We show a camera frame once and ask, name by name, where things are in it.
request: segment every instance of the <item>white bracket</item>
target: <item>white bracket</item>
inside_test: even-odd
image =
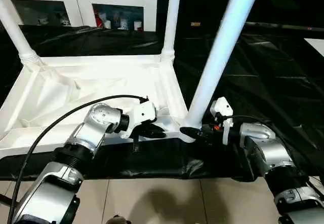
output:
[[[231,108],[225,97],[220,97],[216,101],[213,101],[212,106],[210,108],[210,112],[215,117],[215,121],[217,121],[216,113],[220,113],[222,116],[233,115],[233,109]],[[230,127],[233,127],[233,119],[224,120],[223,127],[223,144],[227,145],[229,129]]]
[[[147,101],[135,106],[126,115],[129,116],[129,124],[127,131],[120,134],[120,137],[123,139],[129,138],[136,126],[141,125],[145,121],[154,121],[156,119],[156,110],[154,104]]]

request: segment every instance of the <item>black cable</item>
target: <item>black cable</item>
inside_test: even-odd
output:
[[[11,202],[11,206],[10,206],[10,211],[9,211],[9,215],[8,215],[8,221],[7,224],[12,224],[12,219],[14,216],[14,211],[15,211],[15,204],[17,201],[17,196],[18,196],[18,192],[19,192],[19,187],[20,187],[20,182],[22,180],[22,175],[24,172],[24,169],[30,159],[30,156],[32,154],[32,152],[34,151],[34,149],[36,148],[37,144],[40,142],[40,140],[44,137],[45,134],[47,134],[47,132],[49,132],[55,125],[57,125],[59,122],[61,122],[63,119],[65,119],[66,117],[70,116],[71,114],[73,114],[74,112],[86,107],[86,106],[90,106],[92,104],[95,104],[97,102],[101,102],[101,101],[105,101],[105,100],[110,100],[110,99],[115,99],[115,98],[135,98],[135,99],[139,99],[140,102],[146,102],[148,101],[148,99],[144,98],[144,97],[140,97],[140,96],[133,96],[133,95],[115,95],[115,96],[107,96],[107,97],[103,97],[97,100],[93,100],[90,102],[87,102],[81,106],[78,106],[74,109],[72,109],[71,111],[67,112],[66,114],[64,114],[63,116],[59,117],[56,121],[54,121],[50,126],[48,126],[39,136],[38,138],[34,141],[34,143],[31,145],[31,147],[29,148],[29,151],[25,157],[25,160],[21,166],[17,181],[16,181],[16,185],[15,185],[15,189],[14,192],[12,194],[12,202]]]
[[[269,120],[267,119],[262,119],[262,118],[258,118],[255,116],[248,116],[248,115],[231,115],[231,116],[223,116],[223,120],[226,119],[234,119],[234,118],[244,118],[244,119],[252,119],[255,120],[259,123],[263,123],[263,124],[268,124]]]

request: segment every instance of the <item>black tarp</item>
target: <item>black tarp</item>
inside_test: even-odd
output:
[[[33,49],[41,56],[158,54],[163,36],[154,32],[129,32],[89,27],[54,28],[23,26]],[[190,105],[207,60],[214,34],[178,33],[174,68],[187,106]],[[321,168],[324,149],[324,58],[303,38],[324,38],[320,32],[283,29],[245,29],[230,57],[213,98],[225,96],[235,114],[271,119],[282,137],[305,150]],[[2,72],[4,100],[21,69],[5,32],[0,48],[10,72]],[[206,113],[204,122],[211,122]],[[143,142],[134,153],[132,144],[103,146],[88,178],[240,176],[231,152],[201,142],[178,139]],[[300,155],[298,163],[317,175]],[[25,179],[34,179],[52,153],[34,154]],[[0,178],[17,175],[23,156],[0,160]]]
[[[174,68],[187,106],[203,71],[218,22],[228,0],[180,0]],[[288,25],[324,24],[321,0],[256,0],[248,21]],[[159,54],[163,47],[168,0],[157,0],[157,32],[128,32],[89,27],[23,26],[40,56]],[[191,27],[200,22],[201,27]],[[214,93],[225,96],[235,114],[272,119],[290,144],[301,148],[323,170],[324,67],[323,57],[303,38],[324,39],[314,31],[245,28]],[[0,103],[22,66],[4,31],[0,32],[3,69]],[[206,113],[204,122],[212,121]],[[132,144],[100,148],[87,178],[241,176],[230,151],[201,142],[178,139],[143,142],[138,153]],[[294,159],[309,174],[318,175],[293,148]],[[34,154],[24,179],[34,179],[52,153]],[[17,176],[24,156],[0,160],[0,179]]]

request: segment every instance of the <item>orange tag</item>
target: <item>orange tag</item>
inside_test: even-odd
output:
[[[200,22],[192,22],[191,26],[200,26]]]

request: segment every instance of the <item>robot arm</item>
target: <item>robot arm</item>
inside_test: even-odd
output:
[[[181,132],[193,138],[213,141],[215,134],[222,134],[223,145],[236,153],[241,168],[247,173],[238,181],[254,181],[264,177],[274,196],[274,203],[281,224],[319,224],[324,222],[324,202],[319,194],[307,184],[308,176],[301,174],[282,141],[267,126],[232,122],[233,110],[225,97],[214,101],[211,113],[217,124],[213,129],[203,126],[201,130],[181,128]]]
[[[324,220],[324,202],[307,184],[282,141],[268,127],[243,123],[240,146],[251,169],[266,180],[274,196],[281,224],[318,224]]]
[[[135,106],[127,114],[104,103],[92,106],[84,122],[56,151],[55,159],[21,199],[13,223],[72,223],[80,203],[76,193],[105,134],[120,132],[122,138],[129,138],[135,127],[155,118],[155,107],[150,101]]]

